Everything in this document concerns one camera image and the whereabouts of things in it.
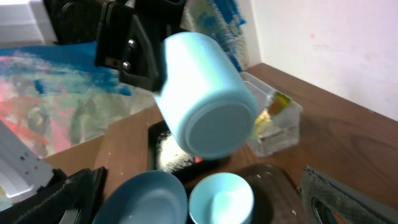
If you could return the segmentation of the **orange carrot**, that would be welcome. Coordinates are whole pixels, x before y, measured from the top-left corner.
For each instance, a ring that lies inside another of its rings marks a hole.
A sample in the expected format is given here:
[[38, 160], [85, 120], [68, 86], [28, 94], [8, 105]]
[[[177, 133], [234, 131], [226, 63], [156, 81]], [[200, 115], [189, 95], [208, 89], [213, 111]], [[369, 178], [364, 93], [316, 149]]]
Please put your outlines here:
[[201, 157], [195, 157], [194, 158], [194, 162], [197, 164], [197, 163], [200, 163], [200, 162], [202, 162], [203, 161], [203, 159], [201, 158]]

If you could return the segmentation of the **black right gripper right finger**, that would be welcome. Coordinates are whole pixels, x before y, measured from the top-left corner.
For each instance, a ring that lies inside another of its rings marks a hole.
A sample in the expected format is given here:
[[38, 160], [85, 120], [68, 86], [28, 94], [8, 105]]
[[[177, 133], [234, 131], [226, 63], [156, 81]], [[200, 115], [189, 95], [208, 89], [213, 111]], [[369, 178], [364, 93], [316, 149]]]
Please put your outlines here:
[[300, 178], [300, 196], [310, 223], [397, 223], [397, 210], [306, 166]]

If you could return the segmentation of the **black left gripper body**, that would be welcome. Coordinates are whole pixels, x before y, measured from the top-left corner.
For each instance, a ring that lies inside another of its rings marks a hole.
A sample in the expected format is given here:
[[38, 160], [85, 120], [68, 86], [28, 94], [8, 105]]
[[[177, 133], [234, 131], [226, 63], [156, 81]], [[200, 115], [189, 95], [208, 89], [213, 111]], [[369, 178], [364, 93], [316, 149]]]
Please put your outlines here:
[[152, 92], [166, 78], [166, 38], [181, 32], [185, 0], [44, 0], [57, 44], [96, 42], [94, 63]]

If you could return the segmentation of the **yellow foil snack wrapper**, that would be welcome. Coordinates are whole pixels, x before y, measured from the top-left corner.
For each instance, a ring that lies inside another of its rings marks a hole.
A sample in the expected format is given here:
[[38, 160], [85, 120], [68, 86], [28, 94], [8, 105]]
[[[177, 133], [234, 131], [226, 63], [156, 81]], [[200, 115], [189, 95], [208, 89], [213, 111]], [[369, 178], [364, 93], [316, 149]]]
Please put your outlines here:
[[259, 137], [260, 134], [272, 122], [272, 117], [280, 114], [291, 103], [292, 99], [287, 95], [276, 91], [271, 97], [271, 104], [267, 106], [254, 122], [254, 129], [252, 135]]

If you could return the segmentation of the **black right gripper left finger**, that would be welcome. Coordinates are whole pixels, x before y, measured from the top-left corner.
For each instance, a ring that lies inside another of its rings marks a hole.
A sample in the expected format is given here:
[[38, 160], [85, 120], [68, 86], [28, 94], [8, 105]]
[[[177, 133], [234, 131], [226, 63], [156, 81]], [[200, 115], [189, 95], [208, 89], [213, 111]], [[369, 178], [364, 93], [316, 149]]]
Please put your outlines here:
[[1, 212], [1, 223], [91, 223], [103, 202], [108, 171], [82, 169], [67, 177], [54, 170], [50, 185]]

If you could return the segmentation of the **light blue bowl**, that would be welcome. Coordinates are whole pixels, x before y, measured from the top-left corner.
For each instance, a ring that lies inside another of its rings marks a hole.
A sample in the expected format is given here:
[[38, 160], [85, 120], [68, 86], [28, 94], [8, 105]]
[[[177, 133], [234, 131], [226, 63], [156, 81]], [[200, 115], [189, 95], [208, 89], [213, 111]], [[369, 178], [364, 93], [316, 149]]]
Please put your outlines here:
[[197, 224], [247, 224], [252, 220], [254, 192], [237, 174], [212, 174], [193, 188], [188, 210], [192, 222]]

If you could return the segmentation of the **white rice pile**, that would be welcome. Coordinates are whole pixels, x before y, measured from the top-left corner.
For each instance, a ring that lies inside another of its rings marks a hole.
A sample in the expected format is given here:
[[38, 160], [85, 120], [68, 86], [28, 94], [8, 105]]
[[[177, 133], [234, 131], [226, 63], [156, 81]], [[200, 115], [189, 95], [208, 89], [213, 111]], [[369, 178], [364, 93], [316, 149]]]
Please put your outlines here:
[[176, 172], [194, 165], [194, 157], [177, 144], [170, 131], [162, 132], [155, 144], [155, 167], [165, 172]]

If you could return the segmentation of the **dark blue plate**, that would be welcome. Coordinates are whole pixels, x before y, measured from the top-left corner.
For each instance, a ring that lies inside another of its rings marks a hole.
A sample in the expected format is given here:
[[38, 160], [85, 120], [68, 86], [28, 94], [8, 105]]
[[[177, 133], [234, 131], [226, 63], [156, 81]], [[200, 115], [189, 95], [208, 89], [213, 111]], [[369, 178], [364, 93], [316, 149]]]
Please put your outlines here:
[[188, 198], [174, 175], [151, 170], [118, 187], [95, 215], [94, 224], [185, 224]]

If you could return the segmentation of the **light blue cup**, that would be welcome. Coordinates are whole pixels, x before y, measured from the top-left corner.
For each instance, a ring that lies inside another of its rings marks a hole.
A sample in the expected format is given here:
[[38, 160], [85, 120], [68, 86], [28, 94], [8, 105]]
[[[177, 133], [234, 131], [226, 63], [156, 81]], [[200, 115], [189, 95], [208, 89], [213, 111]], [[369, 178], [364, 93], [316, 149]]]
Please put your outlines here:
[[155, 101], [185, 152], [220, 159], [251, 134], [257, 104], [219, 43], [197, 32], [164, 41], [166, 78]]

